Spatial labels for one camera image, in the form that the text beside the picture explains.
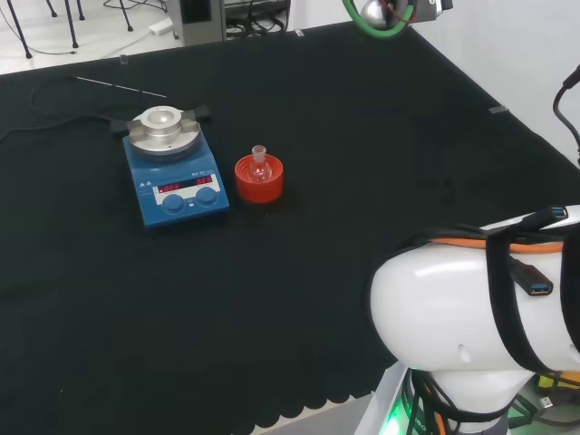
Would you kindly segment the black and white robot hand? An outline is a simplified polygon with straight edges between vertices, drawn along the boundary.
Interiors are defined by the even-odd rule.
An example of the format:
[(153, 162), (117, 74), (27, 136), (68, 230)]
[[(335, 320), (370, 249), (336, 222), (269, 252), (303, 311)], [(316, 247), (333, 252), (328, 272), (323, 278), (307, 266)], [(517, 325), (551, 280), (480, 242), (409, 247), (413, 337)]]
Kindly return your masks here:
[(360, 15), (367, 24), (380, 30), (398, 23), (413, 24), (435, 21), (442, 13), (451, 10), (452, 0), (419, 1), (368, 1)]

